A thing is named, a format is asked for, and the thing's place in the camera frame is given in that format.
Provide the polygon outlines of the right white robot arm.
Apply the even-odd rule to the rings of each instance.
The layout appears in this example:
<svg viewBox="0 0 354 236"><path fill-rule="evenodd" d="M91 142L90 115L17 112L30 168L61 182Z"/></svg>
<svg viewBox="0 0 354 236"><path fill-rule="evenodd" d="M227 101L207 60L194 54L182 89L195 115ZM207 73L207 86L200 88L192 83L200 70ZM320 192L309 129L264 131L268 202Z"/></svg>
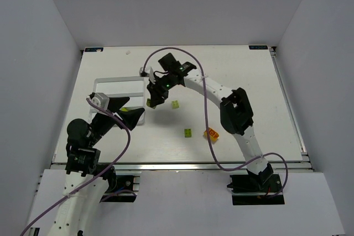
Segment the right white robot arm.
<svg viewBox="0 0 354 236"><path fill-rule="evenodd" d="M204 101L211 101L220 110L220 123L223 129L237 141L251 180L262 187L270 179L273 169L264 158L253 128L253 111L244 89L231 89L207 77L190 62L181 64L168 53L158 63L164 70L163 76L157 76L151 67L144 65L139 74L148 77L147 90L150 93L150 107L163 104L169 90L181 85L204 96Z"/></svg>

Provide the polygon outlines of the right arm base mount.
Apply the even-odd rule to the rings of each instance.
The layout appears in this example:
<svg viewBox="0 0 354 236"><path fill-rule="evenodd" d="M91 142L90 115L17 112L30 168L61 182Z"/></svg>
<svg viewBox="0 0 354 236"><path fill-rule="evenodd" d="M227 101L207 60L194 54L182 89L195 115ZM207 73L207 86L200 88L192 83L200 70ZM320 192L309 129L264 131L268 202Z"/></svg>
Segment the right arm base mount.
<svg viewBox="0 0 354 236"><path fill-rule="evenodd" d="M249 175L230 175L227 188L232 194L234 206L284 205L282 183L278 174L273 174L261 187Z"/></svg>

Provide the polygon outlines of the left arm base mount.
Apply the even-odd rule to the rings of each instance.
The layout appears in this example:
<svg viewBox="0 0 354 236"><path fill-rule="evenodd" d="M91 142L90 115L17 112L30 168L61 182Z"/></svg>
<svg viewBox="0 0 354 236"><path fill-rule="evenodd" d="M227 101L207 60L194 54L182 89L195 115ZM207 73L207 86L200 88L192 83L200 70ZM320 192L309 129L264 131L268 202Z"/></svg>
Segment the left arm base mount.
<svg viewBox="0 0 354 236"><path fill-rule="evenodd" d="M103 194L101 202L133 203L139 192L140 172L116 171L108 183L108 190Z"/></svg>

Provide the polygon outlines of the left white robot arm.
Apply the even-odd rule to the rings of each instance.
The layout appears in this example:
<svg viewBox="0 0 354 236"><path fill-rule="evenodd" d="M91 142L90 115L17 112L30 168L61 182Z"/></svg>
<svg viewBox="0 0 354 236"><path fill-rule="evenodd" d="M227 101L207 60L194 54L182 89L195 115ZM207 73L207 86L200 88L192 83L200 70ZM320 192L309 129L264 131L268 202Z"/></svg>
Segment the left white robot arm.
<svg viewBox="0 0 354 236"><path fill-rule="evenodd" d="M129 100L129 97L108 97L93 92L86 97L87 103L96 111L92 121L88 123L77 118L68 124L63 197L58 203L49 235L86 235L101 202L123 193L136 195L118 179L114 168L118 160L101 164L101 152L95 148L115 126L124 130L127 140L131 140L131 131L145 109L125 109Z"/></svg>

